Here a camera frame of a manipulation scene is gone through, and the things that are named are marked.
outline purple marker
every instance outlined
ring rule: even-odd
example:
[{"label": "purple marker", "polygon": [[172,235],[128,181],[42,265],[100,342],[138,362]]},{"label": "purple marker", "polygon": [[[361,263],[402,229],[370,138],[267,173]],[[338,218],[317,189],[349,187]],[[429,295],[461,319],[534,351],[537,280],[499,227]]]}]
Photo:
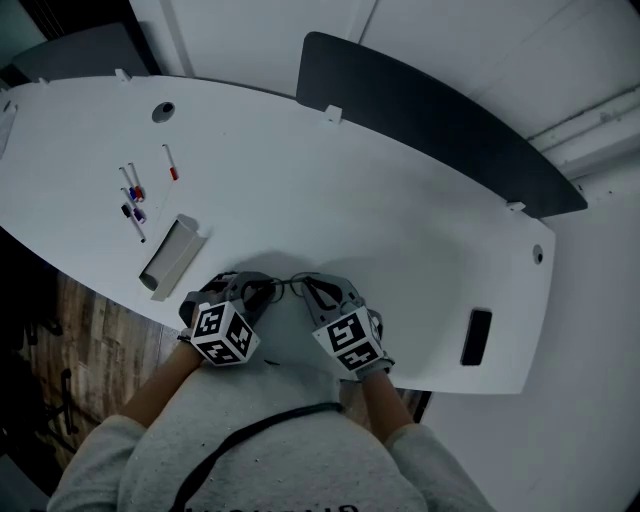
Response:
[{"label": "purple marker", "polygon": [[120,167],[120,170],[124,175],[124,179],[127,180],[127,183],[129,184],[129,195],[131,196],[131,199],[135,201],[138,196],[136,196],[136,189],[131,182],[131,178],[129,178],[129,175],[127,174],[127,171],[125,171],[124,167]]},{"label": "purple marker", "polygon": [[142,212],[140,210],[138,210],[138,208],[136,207],[136,203],[133,202],[133,200],[129,197],[129,194],[127,194],[127,189],[122,187],[120,190],[122,190],[122,193],[124,194],[124,197],[127,198],[127,200],[129,201],[129,203],[131,203],[131,208],[133,209],[133,215],[136,218],[136,220],[140,223],[140,224],[144,224],[144,222],[147,220],[144,218],[144,215],[142,215]]},{"label": "purple marker", "polygon": [[136,220],[131,216],[131,210],[129,210],[129,207],[126,204],[123,204],[120,208],[122,209],[122,213],[124,213],[124,216],[127,217],[128,219],[131,219],[131,222],[133,223],[133,227],[136,228],[138,235],[140,235],[140,242],[145,243],[147,239],[144,237],[144,233],[140,229],[140,226],[138,226],[138,223],[136,222]]}]

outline black rectangle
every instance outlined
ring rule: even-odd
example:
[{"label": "black rectangle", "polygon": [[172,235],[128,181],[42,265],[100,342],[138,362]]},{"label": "black rectangle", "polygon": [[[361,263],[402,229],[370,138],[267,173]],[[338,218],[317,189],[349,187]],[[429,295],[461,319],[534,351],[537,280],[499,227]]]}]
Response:
[{"label": "black rectangle", "polygon": [[584,210],[578,190],[529,142],[463,94],[339,37],[304,40],[296,101],[406,144],[540,218]]},{"label": "black rectangle", "polygon": [[492,317],[493,313],[485,309],[474,309],[471,312],[467,339],[460,359],[462,366],[479,366],[482,362]]}]

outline wooden floor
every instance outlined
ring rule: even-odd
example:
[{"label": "wooden floor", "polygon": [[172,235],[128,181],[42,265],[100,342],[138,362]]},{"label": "wooden floor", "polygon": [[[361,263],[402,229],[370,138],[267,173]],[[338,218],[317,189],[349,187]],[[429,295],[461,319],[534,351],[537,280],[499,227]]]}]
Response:
[{"label": "wooden floor", "polygon": [[[52,429],[77,448],[107,416],[115,414],[138,387],[162,364],[178,343],[178,332],[144,318],[93,292],[63,273],[58,275],[58,317],[62,336],[38,327],[38,344],[25,346],[22,356],[40,379],[43,398],[61,402],[60,374],[71,370],[73,421],[79,432],[67,435],[62,415]],[[424,408],[422,393],[398,390],[412,414]],[[368,428],[359,384],[345,383],[341,400],[346,414]],[[51,436],[56,459],[65,468],[72,455]]]}]

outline black and white cube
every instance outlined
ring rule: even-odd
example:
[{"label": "black and white cube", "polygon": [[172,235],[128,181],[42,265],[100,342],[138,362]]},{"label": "black and white cube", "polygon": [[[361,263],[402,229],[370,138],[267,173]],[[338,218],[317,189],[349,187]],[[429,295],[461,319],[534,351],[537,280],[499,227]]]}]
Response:
[{"label": "black and white cube", "polygon": [[355,371],[384,356],[375,320],[365,306],[314,331],[314,338],[348,371]]},{"label": "black and white cube", "polygon": [[191,344],[214,366],[246,363],[260,344],[231,302],[200,304]]}]

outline white table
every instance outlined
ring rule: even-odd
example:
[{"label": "white table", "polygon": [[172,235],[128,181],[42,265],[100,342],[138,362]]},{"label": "white table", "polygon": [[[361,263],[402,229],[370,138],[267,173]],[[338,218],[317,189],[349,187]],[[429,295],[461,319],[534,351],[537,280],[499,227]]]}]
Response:
[{"label": "white table", "polygon": [[[219,271],[334,273],[383,314],[395,385],[521,391],[544,319],[555,237],[457,171],[293,100],[207,81],[83,78],[23,85],[0,101],[7,99],[18,114],[0,160],[0,225],[98,293],[181,328],[177,309],[187,291]],[[175,104],[175,115],[155,124],[151,112],[163,101]],[[164,143],[180,175],[175,183]],[[146,244],[120,211],[118,167],[130,161],[147,193]],[[179,213],[210,239],[170,297],[154,302],[137,276]],[[540,265],[535,244],[544,251]],[[475,307],[491,309],[493,322],[482,364],[463,367]],[[265,319],[273,330],[264,345],[290,344],[291,317],[273,318]],[[323,354],[304,330],[292,353]]]}]

